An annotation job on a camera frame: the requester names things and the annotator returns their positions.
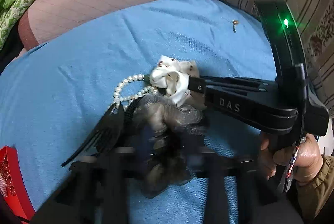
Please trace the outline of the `red plastic tray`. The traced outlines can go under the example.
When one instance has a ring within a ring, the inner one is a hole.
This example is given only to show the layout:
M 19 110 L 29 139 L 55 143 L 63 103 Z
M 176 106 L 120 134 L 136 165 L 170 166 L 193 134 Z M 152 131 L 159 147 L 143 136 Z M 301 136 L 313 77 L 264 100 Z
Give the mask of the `red plastic tray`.
M 23 182 L 17 151 L 8 146 L 1 148 L 1 197 L 20 223 L 30 223 L 36 212 Z

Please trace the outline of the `black hair claw clip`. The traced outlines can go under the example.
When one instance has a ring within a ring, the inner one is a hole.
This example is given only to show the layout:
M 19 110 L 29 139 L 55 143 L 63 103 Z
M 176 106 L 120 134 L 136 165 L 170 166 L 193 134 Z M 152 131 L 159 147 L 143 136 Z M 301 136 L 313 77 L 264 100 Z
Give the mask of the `black hair claw clip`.
M 122 147 L 134 133 L 133 115 L 138 103 L 139 100 L 135 100 L 128 107 L 112 104 L 78 149 L 61 166 L 66 166 L 91 147 L 95 148 L 97 154 L 107 154 Z

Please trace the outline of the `olive jacket sleeve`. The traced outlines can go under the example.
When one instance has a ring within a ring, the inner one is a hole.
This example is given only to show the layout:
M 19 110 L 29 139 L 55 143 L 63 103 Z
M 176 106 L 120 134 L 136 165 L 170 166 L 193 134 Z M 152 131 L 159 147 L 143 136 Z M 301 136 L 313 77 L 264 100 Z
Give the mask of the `olive jacket sleeve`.
M 324 223 L 333 217 L 333 156 L 322 158 L 323 165 L 313 181 L 297 187 L 305 223 Z

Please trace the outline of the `grey organza scrunchie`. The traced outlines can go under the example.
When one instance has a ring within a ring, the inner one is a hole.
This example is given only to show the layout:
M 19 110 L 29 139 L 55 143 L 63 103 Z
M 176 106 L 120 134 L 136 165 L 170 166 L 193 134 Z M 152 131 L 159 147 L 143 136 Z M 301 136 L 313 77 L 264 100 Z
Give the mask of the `grey organza scrunchie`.
M 142 193 L 154 198 L 170 185 L 182 186 L 192 180 L 187 167 L 187 149 L 204 139 L 203 112 L 189 104 L 177 106 L 162 95 L 143 97 L 133 112 L 138 134 L 136 148 L 142 176 Z

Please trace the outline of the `blue bed sheet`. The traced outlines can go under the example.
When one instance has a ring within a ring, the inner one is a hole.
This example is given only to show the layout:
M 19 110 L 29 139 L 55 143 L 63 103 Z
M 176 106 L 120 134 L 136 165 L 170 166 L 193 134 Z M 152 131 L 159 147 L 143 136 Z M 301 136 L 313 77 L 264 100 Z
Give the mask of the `blue bed sheet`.
M 17 149 L 34 209 L 68 175 L 62 163 L 104 114 L 117 84 L 149 74 L 163 55 L 194 60 L 205 76 L 276 77 L 261 24 L 218 0 L 133 6 L 28 51 L 1 73 L 1 146 Z

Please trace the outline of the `white dotted scrunchie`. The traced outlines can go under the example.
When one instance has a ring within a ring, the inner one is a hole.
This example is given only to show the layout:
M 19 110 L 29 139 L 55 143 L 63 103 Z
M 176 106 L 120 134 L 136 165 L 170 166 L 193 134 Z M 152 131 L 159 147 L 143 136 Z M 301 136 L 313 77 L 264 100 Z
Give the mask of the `white dotted scrunchie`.
M 191 98 L 188 89 L 190 77 L 199 77 L 199 70 L 194 60 L 179 61 L 161 56 L 149 76 L 149 81 L 153 87 L 164 89 L 164 96 L 177 106 L 181 106 Z

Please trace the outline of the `small gold earring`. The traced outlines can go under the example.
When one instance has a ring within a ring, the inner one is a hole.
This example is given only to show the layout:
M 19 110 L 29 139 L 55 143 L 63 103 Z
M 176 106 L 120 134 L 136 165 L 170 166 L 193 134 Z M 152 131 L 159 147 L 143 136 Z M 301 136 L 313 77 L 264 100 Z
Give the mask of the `small gold earring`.
M 237 33 L 236 27 L 239 24 L 239 21 L 238 20 L 232 20 L 232 24 L 233 24 L 233 32 Z

